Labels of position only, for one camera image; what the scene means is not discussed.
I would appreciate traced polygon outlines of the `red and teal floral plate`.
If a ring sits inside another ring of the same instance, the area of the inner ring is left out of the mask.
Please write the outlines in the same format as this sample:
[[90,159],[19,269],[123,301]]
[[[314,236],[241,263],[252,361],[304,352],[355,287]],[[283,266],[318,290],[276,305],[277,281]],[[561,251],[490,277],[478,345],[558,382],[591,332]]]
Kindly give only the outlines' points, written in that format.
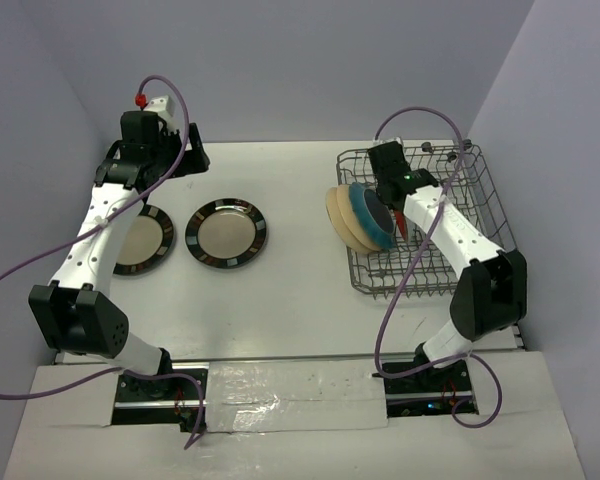
[[407,242],[409,236],[408,236],[407,222],[406,222],[404,214],[401,211],[399,211],[399,210],[395,210],[394,211],[394,218],[395,218],[396,226],[398,228],[398,231],[400,233],[401,238],[405,242]]

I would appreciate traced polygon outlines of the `teal scalloped plate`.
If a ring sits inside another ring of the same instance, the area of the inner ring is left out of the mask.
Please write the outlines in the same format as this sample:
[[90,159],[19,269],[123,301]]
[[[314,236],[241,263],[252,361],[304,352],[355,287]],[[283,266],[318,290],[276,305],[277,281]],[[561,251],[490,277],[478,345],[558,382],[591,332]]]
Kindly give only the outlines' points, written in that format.
[[395,246],[394,221],[376,191],[360,183],[349,185],[349,201],[362,231],[381,250]]

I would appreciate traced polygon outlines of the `cream bird painted plate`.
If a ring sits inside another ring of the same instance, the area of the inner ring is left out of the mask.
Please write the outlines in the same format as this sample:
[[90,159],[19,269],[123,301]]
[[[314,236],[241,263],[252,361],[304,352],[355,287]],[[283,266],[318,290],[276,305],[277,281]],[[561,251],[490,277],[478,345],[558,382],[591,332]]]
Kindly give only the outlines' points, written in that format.
[[356,240],[369,251],[381,251],[381,247],[364,231],[360,221],[354,213],[352,203],[349,198],[349,185],[339,185],[337,187],[336,200],[345,225],[356,238]]

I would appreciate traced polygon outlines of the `black rimmed cream plate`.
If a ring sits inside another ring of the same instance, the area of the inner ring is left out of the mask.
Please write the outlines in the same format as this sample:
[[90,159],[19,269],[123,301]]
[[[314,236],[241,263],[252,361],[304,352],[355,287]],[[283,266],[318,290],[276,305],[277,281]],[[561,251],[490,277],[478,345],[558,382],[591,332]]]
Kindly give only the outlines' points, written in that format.
[[262,212],[239,198],[221,198],[198,208],[185,229],[194,259],[216,269],[240,268],[265,247],[268,225]]

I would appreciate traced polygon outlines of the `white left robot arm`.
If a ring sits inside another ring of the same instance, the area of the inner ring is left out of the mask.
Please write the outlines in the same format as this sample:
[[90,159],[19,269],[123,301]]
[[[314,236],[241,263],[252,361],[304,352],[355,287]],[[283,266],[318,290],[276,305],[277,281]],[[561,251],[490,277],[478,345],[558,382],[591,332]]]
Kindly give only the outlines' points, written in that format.
[[100,358],[140,375],[153,398],[168,396],[176,375],[166,350],[132,334],[126,314],[109,298],[114,268],[128,231],[161,178],[203,173],[210,161],[196,124],[185,133],[157,110],[120,119],[120,140],[98,166],[87,214],[61,267],[28,303],[53,350]]

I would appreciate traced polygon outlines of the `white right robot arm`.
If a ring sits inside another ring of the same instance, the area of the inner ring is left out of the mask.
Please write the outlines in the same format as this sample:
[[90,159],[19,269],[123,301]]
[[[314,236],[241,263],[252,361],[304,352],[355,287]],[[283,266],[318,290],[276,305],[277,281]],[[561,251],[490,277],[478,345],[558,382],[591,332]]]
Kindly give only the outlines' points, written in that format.
[[450,319],[421,345],[424,360],[414,368],[416,383],[427,391],[449,379],[448,365],[468,354],[474,343],[503,330],[527,314],[527,261],[517,249],[506,251],[466,218],[448,196],[462,162],[440,182],[426,169],[413,169],[398,141],[368,150],[379,199],[399,207],[419,227],[457,277]]

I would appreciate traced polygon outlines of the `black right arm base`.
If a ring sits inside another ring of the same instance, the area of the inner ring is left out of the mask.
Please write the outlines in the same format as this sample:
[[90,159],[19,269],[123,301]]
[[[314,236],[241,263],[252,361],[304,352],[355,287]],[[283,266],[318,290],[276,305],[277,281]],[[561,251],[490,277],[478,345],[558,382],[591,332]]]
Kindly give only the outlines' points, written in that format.
[[372,376],[383,381],[389,418],[446,416],[454,407],[458,414],[478,412],[464,360],[399,379],[388,379],[377,372]]

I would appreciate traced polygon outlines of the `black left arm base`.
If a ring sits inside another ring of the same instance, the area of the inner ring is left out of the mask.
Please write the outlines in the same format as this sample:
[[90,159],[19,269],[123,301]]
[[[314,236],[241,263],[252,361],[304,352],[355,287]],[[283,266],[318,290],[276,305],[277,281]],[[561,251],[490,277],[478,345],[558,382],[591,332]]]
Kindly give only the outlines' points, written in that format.
[[112,425],[177,425],[191,433],[199,410],[199,395],[187,379],[144,381],[129,375],[118,378]]

